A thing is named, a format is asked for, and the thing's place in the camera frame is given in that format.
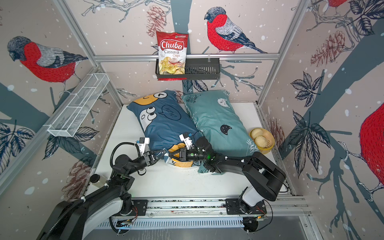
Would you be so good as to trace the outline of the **blue cartoon pillow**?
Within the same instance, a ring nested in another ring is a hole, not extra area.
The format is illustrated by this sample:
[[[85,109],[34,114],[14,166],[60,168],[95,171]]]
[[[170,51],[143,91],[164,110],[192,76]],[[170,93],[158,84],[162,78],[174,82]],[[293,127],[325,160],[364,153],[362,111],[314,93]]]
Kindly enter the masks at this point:
[[[187,134],[193,143],[202,133],[179,104],[178,92],[164,90],[131,102],[127,109],[135,114],[152,151],[172,153],[186,147],[180,135]]]

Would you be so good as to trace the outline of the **teal cat pillow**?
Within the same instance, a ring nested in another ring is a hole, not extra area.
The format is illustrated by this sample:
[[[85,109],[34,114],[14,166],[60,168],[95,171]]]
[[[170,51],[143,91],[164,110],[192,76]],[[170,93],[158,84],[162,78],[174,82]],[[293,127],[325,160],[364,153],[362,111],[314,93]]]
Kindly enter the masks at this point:
[[[230,103],[230,93],[215,90],[183,95],[193,123],[215,152],[229,157],[247,157],[259,152]]]

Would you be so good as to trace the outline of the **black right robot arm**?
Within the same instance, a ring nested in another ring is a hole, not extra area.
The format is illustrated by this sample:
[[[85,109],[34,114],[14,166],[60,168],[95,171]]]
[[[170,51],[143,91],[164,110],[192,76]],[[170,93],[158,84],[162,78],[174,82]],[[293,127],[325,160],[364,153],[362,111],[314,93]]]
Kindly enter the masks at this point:
[[[245,176],[252,186],[241,194],[240,205],[249,207],[263,200],[274,202],[286,180],[285,172],[262,153],[254,152],[246,157],[220,154],[205,137],[199,138],[191,147],[169,153],[169,158],[179,162],[200,161],[212,173]]]

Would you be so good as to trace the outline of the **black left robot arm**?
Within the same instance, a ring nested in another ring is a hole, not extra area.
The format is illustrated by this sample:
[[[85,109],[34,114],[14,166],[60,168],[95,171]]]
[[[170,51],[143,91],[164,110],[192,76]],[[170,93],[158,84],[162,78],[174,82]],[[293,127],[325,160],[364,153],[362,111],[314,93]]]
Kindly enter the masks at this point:
[[[107,218],[120,215],[136,221],[146,214],[148,201],[133,200],[129,190],[135,179],[132,174],[156,164],[166,153],[148,151],[131,160],[120,155],[113,165],[113,174],[105,185],[73,202],[63,201],[53,210],[39,240],[82,240]]]

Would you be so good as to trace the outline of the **small jar black lid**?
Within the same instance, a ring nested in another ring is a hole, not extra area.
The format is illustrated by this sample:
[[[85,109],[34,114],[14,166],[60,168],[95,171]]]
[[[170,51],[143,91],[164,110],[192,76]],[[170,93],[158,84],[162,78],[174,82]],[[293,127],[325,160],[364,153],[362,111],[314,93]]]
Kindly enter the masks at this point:
[[[97,188],[102,188],[107,183],[108,179],[99,174],[93,174],[90,177],[90,183]]]

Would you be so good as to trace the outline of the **beige bread roll upper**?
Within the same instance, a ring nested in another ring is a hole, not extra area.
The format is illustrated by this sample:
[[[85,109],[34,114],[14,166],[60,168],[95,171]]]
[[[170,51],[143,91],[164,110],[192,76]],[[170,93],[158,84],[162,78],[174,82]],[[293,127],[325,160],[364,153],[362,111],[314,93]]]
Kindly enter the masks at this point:
[[[256,139],[257,137],[262,136],[263,133],[264,133],[264,131],[263,131],[262,129],[260,129],[260,128],[255,128],[255,129],[253,129],[253,130],[250,132],[250,136],[251,136],[251,138],[254,140],[254,139]]]

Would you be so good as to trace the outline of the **beige bread roll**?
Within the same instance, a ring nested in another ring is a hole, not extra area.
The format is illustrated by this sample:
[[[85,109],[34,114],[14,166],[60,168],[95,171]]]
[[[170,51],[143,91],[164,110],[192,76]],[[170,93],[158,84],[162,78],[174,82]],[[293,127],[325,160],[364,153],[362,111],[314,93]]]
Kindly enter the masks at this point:
[[[262,136],[263,133],[264,133],[264,131],[263,131],[262,129],[260,129],[260,128],[255,128],[255,129],[253,129],[253,130],[250,132],[250,136],[251,136],[251,138],[254,140],[254,139],[256,139],[257,137]]]
[[[256,139],[254,139],[255,144],[258,146],[258,148],[267,148],[269,146],[269,140],[264,136],[259,136]]]

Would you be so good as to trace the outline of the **beige bread roll lower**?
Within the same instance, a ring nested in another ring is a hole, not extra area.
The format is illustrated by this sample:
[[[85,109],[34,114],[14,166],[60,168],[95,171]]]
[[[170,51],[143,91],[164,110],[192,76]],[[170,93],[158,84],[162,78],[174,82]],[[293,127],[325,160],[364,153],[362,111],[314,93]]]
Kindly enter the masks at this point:
[[[269,146],[269,140],[264,136],[259,136],[256,139],[254,139],[255,144],[258,146],[258,148],[267,148]]]

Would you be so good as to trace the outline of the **yellow bowl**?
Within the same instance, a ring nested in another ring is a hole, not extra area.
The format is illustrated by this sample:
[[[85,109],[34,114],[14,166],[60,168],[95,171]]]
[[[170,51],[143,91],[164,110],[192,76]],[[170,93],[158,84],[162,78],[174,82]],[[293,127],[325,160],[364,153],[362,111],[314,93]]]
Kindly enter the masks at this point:
[[[262,128],[251,130],[250,137],[254,140],[254,143],[264,155],[269,153],[275,145],[274,136],[269,131]]]

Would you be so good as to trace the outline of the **red Chuba chips bag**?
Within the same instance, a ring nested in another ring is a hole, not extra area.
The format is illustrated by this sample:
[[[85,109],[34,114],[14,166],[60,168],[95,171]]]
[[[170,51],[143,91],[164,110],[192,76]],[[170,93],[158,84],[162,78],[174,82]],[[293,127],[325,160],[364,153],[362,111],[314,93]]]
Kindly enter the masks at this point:
[[[156,74],[159,80],[176,81],[186,73],[188,34],[156,32],[158,40],[158,61]]]

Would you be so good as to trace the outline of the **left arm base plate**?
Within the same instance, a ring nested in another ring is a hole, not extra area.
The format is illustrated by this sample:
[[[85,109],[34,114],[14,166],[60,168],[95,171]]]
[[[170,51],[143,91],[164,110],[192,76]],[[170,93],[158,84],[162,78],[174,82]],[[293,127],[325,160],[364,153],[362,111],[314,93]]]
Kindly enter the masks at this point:
[[[124,200],[123,207],[119,216],[145,216],[148,206],[148,200]]]

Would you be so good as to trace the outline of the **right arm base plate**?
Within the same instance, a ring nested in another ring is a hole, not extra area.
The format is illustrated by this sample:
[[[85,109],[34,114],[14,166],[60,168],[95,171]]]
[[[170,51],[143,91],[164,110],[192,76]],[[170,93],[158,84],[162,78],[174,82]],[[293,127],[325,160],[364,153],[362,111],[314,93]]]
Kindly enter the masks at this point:
[[[265,215],[267,213],[264,201],[251,207],[240,199],[225,199],[223,207],[226,208],[227,215]]]

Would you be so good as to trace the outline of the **black wall basket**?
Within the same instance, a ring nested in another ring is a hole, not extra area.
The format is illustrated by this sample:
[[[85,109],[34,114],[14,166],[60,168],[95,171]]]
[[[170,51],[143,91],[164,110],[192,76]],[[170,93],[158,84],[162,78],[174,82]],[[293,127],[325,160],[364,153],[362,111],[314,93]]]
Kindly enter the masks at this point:
[[[160,63],[157,60],[155,73],[159,81],[217,80],[221,74],[219,59],[187,59],[184,74],[162,75],[159,66]]]

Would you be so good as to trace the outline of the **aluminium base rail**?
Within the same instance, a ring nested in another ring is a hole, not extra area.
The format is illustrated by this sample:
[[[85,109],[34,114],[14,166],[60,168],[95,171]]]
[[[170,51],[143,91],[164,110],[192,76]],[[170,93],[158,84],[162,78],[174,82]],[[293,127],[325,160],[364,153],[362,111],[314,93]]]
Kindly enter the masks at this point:
[[[146,215],[136,221],[114,215],[107,218],[98,228],[113,226],[122,230],[152,230],[152,229],[182,229],[209,227],[246,227],[256,225],[261,221],[271,222],[277,217],[298,217],[306,228],[314,226],[314,219],[305,200],[300,197],[283,196],[276,202],[266,200],[265,215],[227,215],[223,207],[225,198],[133,198],[133,200],[148,200]]]

